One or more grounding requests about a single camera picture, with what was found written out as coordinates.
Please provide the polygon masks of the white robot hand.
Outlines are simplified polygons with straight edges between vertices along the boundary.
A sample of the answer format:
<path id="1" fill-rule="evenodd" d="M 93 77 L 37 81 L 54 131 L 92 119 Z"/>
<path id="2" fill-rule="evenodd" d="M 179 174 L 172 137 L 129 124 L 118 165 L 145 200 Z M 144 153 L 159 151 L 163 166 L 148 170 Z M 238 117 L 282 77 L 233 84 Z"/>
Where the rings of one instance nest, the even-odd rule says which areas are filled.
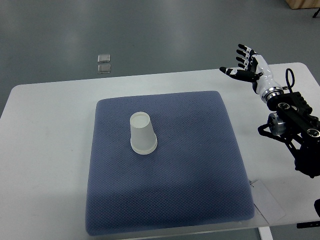
<path id="1" fill-rule="evenodd" d="M 270 66 L 263 56 L 257 54 L 252 48 L 240 43 L 236 52 L 244 57 L 237 56 L 235 58 L 238 61 L 238 67 L 242 69 L 222 66 L 219 70 L 232 79 L 248 83 L 255 82 L 253 90 L 261 98 L 272 98 L 279 95 L 279 84 L 274 80 Z"/>

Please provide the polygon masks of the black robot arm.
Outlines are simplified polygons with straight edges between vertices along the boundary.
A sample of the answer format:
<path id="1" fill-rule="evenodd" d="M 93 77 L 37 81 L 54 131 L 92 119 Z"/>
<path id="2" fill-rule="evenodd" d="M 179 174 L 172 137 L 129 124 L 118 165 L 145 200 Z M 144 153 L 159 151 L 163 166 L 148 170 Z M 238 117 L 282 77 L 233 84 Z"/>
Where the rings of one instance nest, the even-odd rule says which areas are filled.
<path id="1" fill-rule="evenodd" d="M 319 85 L 304 65 L 268 65 L 243 44 L 235 58 L 218 79 L 256 207 L 274 225 L 319 221 Z"/>

